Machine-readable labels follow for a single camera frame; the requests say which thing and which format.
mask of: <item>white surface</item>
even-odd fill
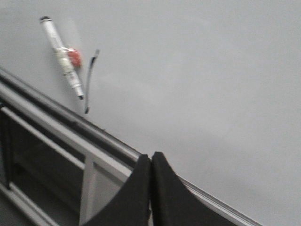
[[[92,123],[267,226],[301,224],[300,1],[0,1],[0,65],[83,115],[39,25],[81,51]]]

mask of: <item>whiteboard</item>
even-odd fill
[[[1,0],[0,65],[255,221],[300,225],[301,2]],[[39,25],[83,58],[91,110]]]

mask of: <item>red magnet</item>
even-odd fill
[[[74,48],[68,48],[68,57],[71,60],[71,63],[74,67],[80,67],[81,65],[81,58],[78,50]]]

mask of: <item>dry erase marker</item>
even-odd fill
[[[40,19],[40,23],[50,41],[50,44],[55,52],[58,63],[61,65],[64,75],[70,86],[75,90],[76,95],[82,100],[84,93],[81,88],[81,82],[76,71],[68,57],[68,50],[63,46],[62,40],[58,35],[52,20],[48,16]]]

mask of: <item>black object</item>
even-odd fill
[[[150,164],[147,155],[141,155],[115,197],[84,226],[147,226]]]
[[[151,206],[155,226],[235,226],[202,204],[160,152],[152,157]]]

